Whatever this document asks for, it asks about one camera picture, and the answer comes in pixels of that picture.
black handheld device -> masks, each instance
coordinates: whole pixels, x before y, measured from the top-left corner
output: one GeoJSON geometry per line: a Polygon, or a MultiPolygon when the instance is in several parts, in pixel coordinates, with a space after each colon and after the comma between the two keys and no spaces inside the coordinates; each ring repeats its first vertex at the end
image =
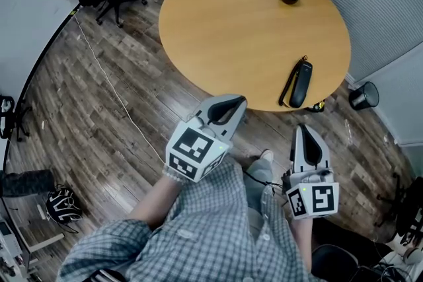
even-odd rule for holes
{"type": "Polygon", "coordinates": [[[299,108],[303,104],[305,96],[307,95],[307,89],[309,88],[311,73],[313,70],[313,66],[306,60],[307,56],[304,55],[293,68],[291,74],[289,75],[288,81],[285,84],[284,90],[279,97],[279,106],[299,108]],[[292,84],[292,81],[293,88],[288,106],[285,104],[284,98],[289,86],[292,84]]]}

table top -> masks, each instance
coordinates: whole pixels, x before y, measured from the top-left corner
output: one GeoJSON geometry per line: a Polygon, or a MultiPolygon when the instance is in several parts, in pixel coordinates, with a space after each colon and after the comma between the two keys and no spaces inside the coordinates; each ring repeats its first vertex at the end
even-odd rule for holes
{"type": "Polygon", "coordinates": [[[165,0],[159,33],[186,78],[212,95],[241,94],[255,110],[293,110],[278,99],[303,55],[313,74],[302,107],[330,96],[350,64],[348,31],[331,0],[165,0]]]}

shoe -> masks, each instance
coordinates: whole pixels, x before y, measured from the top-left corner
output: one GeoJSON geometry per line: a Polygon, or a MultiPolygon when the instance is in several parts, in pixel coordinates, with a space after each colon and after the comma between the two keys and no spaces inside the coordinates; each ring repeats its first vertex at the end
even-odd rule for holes
{"type": "Polygon", "coordinates": [[[268,162],[273,162],[273,152],[270,149],[265,149],[260,155],[260,159],[267,160],[268,162]]]}

black cable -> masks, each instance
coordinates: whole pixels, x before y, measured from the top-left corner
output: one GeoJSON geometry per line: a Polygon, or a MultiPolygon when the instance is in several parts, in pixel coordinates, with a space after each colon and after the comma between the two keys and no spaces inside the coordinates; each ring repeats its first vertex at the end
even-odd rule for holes
{"type": "Polygon", "coordinates": [[[381,278],[379,279],[381,281],[384,278],[383,273],[385,273],[385,271],[387,271],[389,268],[391,268],[392,270],[396,270],[397,271],[397,273],[399,274],[399,278],[397,276],[389,276],[389,278],[395,279],[397,282],[406,282],[407,278],[409,278],[410,281],[412,282],[412,277],[411,277],[410,273],[407,272],[406,270],[402,269],[402,268],[395,267],[395,265],[393,265],[393,264],[388,264],[388,263],[385,264],[383,262],[378,263],[377,266],[379,266],[381,269],[383,269],[383,271],[381,273],[381,278]],[[406,277],[403,277],[399,273],[399,271],[402,271],[406,275],[406,277]]]}
{"type": "Polygon", "coordinates": [[[275,189],[274,189],[273,186],[279,187],[281,190],[284,189],[284,187],[281,184],[277,184],[275,182],[269,182],[269,181],[264,182],[264,181],[257,180],[254,176],[252,176],[251,174],[249,174],[247,172],[244,172],[244,174],[246,174],[248,177],[252,178],[255,182],[262,184],[263,186],[267,186],[267,185],[271,186],[273,195],[275,195],[275,189]]]}
{"type": "Polygon", "coordinates": [[[387,262],[387,260],[386,260],[384,257],[382,257],[382,255],[379,253],[379,250],[377,249],[377,246],[376,246],[376,241],[372,241],[372,242],[373,242],[373,245],[375,246],[375,249],[376,249],[377,255],[379,255],[379,257],[381,258],[381,260],[382,260],[382,261],[384,261],[384,262],[379,262],[376,266],[379,266],[379,267],[381,267],[382,269],[383,269],[383,267],[385,267],[385,269],[384,269],[383,271],[387,270],[389,267],[392,267],[392,268],[394,268],[394,269],[396,269],[396,270],[402,271],[403,273],[405,273],[406,277],[408,277],[408,278],[410,279],[410,281],[412,282],[412,277],[411,277],[410,273],[409,273],[409,272],[407,272],[407,271],[406,271],[406,270],[404,270],[404,269],[401,269],[401,268],[399,268],[399,267],[395,267],[395,265],[393,265],[393,264],[389,264],[389,263],[387,262]]]}
{"type": "Polygon", "coordinates": [[[75,230],[75,229],[73,229],[71,226],[69,226],[67,223],[58,223],[56,220],[53,220],[54,222],[56,222],[57,224],[58,224],[58,226],[62,229],[62,230],[64,230],[65,232],[68,232],[69,234],[79,234],[79,231],[78,230],[75,230]],[[65,228],[63,228],[63,226],[65,226],[65,227],[67,227],[67,228],[69,228],[69,229],[71,229],[71,231],[68,231],[67,229],[65,229],[65,228]]]}

white cable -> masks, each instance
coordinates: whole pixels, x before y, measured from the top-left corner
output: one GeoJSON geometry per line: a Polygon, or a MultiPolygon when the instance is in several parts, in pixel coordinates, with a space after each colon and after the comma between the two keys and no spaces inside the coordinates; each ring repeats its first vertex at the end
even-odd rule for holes
{"type": "MultiPolygon", "coordinates": [[[[388,263],[388,261],[385,259],[385,258],[383,258],[382,257],[382,255],[381,255],[381,253],[379,253],[379,250],[377,249],[377,246],[376,246],[376,242],[377,242],[377,240],[379,240],[379,235],[378,234],[376,234],[376,240],[371,240],[372,242],[373,242],[373,244],[374,244],[374,246],[375,246],[375,249],[376,249],[376,252],[377,252],[377,255],[379,255],[379,257],[381,258],[381,260],[382,261],[385,261],[385,265],[389,265],[390,263],[388,263]]],[[[401,268],[401,267],[397,267],[397,266],[395,266],[395,265],[390,265],[389,267],[386,267],[383,271],[382,271],[382,274],[381,274],[381,277],[378,279],[378,281],[380,280],[381,282],[383,282],[383,274],[385,273],[385,271],[387,271],[389,268],[395,268],[395,269],[397,269],[397,270],[399,270],[399,271],[402,271],[403,273],[406,273],[407,274],[407,276],[405,277],[405,279],[407,278],[407,277],[409,277],[410,278],[410,280],[411,280],[411,282],[412,282],[412,278],[411,278],[411,276],[410,276],[410,273],[409,273],[409,271],[407,271],[407,270],[405,270],[405,269],[403,269],[403,268],[401,268]]]]}
{"type": "Polygon", "coordinates": [[[10,136],[10,137],[8,137],[8,138],[7,138],[7,140],[9,140],[9,145],[10,145],[9,147],[11,147],[11,148],[13,148],[14,150],[16,150],[15,145],[14,145],[14,144],[12,144],[11,137],[12,137],[12,136],[10,136]]]}
{"type": "Polygon", "coordinates": [[[132,118],[131,118],[131,116],[130,116],[130,113],[128,112],[128,110],[126,109],[126,107],[125,107],[125,104],[124,104],[124,102],[122,101],[122,99],[120,98],[120,96],[119,96],[119,94],[118,94],[118,92],[116,92],[116,89],[114,88],[114,86],[112,85],[112,83],[110,82],[110,79],[108,78],[108,76],[107,76],[107,73],[106,73],[106,71],[103,69],[103,67],[101,67],[101,64],[100,64],[100,61],[97,59],[97,57],[95,56],[95,52],[94,52],[94,50],[92,49],[92,47],[91,47],[91,45],[90,45],[90,43],[89,43],[89,41],[88,41],[88,39],[87,39],[87,36],[85,35],[85,33],[84,33],[84,31],[83,31],[83,29],[82,29],[82,27],[81,27],[81,25],[79,24],[79,21],[78,21],[78,18],[77,18],[77,15],[76,14],[74,14],[73,15],[74,17],[75,17],[75,20],[77,21],[77,23],[78,23],[78,26],[79,26],[79,29],[81,30],[81,33],[82,33],[82,35],[84,36],[84,39],[85,39],[85,41],[87,42],[87,44],[88,44],[88,47],[90,47],[90,50],[92,51],[92,53],[93,53],[93,57],[94,57],[94,59],[95,59],[95,61],[97,61],[97,63],[98,63],[98,66],[100,67],[100,69],[102,70],[102,72],[104,73],[104,75],[106,76],[106,80],[107,80],[107,82],[109,83],[109,85],[112,87],[112,89],[113,89],[113,92],[114,92],[114,94],[116,95],[116,98],[118,98],[118,100],[120,101],[120,103],[122,104],[122,107],[124,108],[124,110],[125,110],[125,112],[126,112],[126,114],[128,115],[128,117],[129,117],[129,119],[130,119],[130,121],[132,122],[132,124],[138,129],[138,131],[141,133],[141,135],[143,136],[143,138],[144,138],[144,140],[149,144],[149,146],[154,150],[154,153],[156,153],[156,155],[157,155],[157,157],[160,159],[160,161],[161,162],[163,162],[163,164],[165,163],[163,160],[162,160],[162,158],[160,157],[160,155],[158,154],[158,152],[155,150],[155,148],[153,147],[153,145],[152,144],[150,144],[150,142],[147,140],[147,138],[144,136],[144,134],[143,134],[143,132],[140,130],[140,128],[137,126],[137,124],[132,120],[132,118]]]}

